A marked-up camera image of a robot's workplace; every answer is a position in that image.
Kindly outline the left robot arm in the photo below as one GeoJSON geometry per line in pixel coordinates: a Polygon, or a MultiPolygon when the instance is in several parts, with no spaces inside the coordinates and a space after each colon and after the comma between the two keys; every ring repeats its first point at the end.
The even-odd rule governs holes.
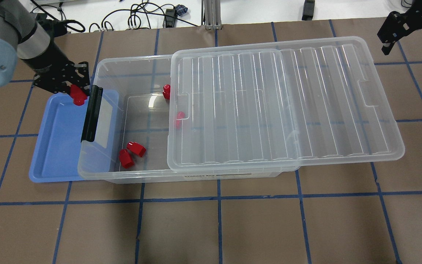
{"type": "Polygon", "coordinates": [[[89,96],[89,66],[76,64],[18,0],[0,0],[0,87],[12,78],[18,60],[34,71],[33,85],[73,99],[89,96]]]}

